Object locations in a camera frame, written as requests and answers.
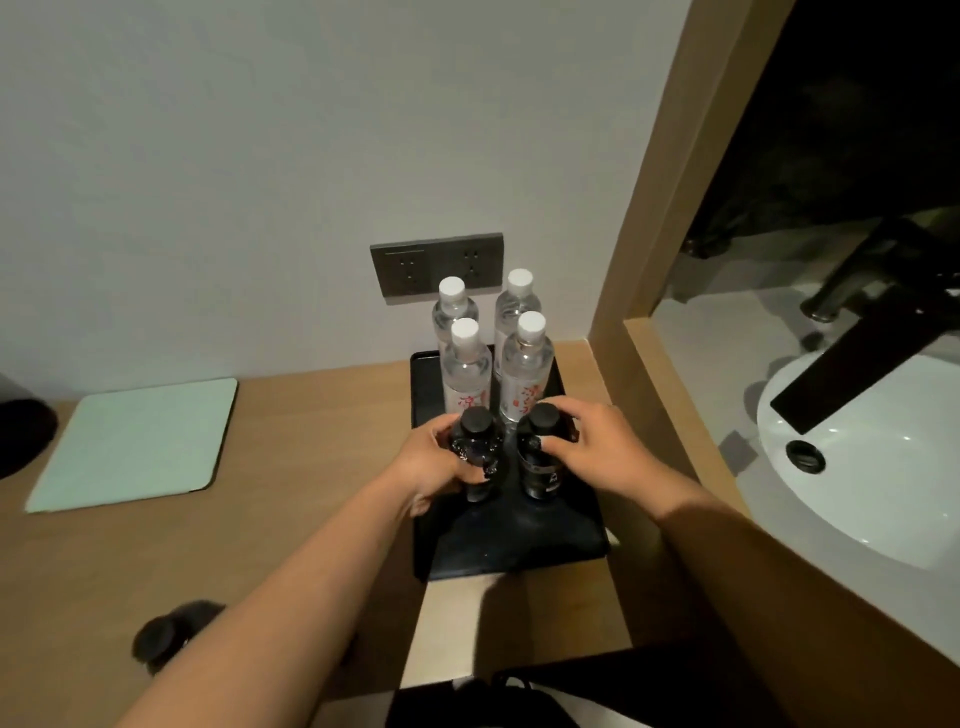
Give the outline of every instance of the white label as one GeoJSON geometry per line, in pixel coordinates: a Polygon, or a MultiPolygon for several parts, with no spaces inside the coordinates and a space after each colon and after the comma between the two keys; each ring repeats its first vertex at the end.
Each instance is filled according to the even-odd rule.
{"type": "Polygon", "coordinates": [[[513,422],[534,408],[543,397],[546,377],[542,381],[523,381],[503,375],[500,382],[500,408],[504,416],[513,422]]]}
{"type": "Polygon", "coordinates": [[[507,334],[499,329],[493,333],[493,372],[500,377],[500,357],[503,356],[503,345],[507,343],[507,334]]]}
{"type": "Polygon", "coordinates": [[[478,389],[476,392],[458,392],[444,382],[444,411],[463,412],[468,407],[490,406],[490,389],[478,389]]]}

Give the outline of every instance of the person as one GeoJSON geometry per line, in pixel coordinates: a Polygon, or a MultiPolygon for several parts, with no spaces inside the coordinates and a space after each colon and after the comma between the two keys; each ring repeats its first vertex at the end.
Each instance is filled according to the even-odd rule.
{"type": "MultiPolygon", "coordinates": [[[[579,421],[580,438],[544,437],[542,449],[649,515],[798,725],[953,720],[960,668],[660,462],[615,407],[549,401],[579,421]]],[[[118,725],[306,725],[402,520],[452,478],[483,480],[443,447],[456,419],[412,430],[386,470],[191,641],[118,725]]]]}

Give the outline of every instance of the person's left hand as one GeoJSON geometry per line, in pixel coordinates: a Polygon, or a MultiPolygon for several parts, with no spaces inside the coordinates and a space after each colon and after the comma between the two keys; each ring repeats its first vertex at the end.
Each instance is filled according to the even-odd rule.
{"type": "Polygon", "coordinates": [[[470,465],[446,448],[450,429],[459,419],[459,414],[441,415],[411,430],[387,468],[391,479],[408,490],[411,516],[426,513],[430,499],[453,478],[465,483],[487,479],[482,468],[470,465]]]}

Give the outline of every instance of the light green notebook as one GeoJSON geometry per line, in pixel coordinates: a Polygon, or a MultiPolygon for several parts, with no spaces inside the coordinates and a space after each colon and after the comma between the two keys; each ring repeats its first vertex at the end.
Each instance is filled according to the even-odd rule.
{"type": "Polygon", "coordinates": [[[26,511],[65,511],[197,491],[217,465],[236,379],[80,400],[26,511]]]}

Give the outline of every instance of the wooden countertop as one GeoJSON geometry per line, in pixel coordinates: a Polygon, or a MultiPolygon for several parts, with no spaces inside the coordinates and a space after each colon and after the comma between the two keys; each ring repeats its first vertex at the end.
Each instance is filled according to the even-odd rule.
{"type": "MultiPolygon", "coordinates": [[[[557,358],[569,394],[607,400],[586,342],[558,344],[557,358]]],[[[50,449],[0,481],[4,723],[111,724],[149,683],[130,655],[147,619],[192,599],[241,599],[391,460],[409,427],[406,361],[270,376],[241,382],[204,491],[27,515],[50,449]]],[[[631,645],[606,559],[424,588],[411,532],[327,697],[631,645]]]]}

